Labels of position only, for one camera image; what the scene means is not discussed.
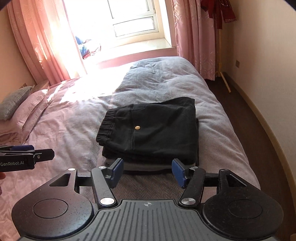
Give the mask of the person's left hand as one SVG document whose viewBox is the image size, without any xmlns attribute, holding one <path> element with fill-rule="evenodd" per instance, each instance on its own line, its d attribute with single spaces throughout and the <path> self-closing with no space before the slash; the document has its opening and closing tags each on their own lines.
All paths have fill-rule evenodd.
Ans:
<svg viewBox="0 0 296 241">
<path fill-rule="evenodd" d="M 1 173 L 0 173 L 0 181 L 3 181 L 5 178 L 6 178 L 6 174 L 3 173 L 3 172 L 1 172 Z"/>
</svg>

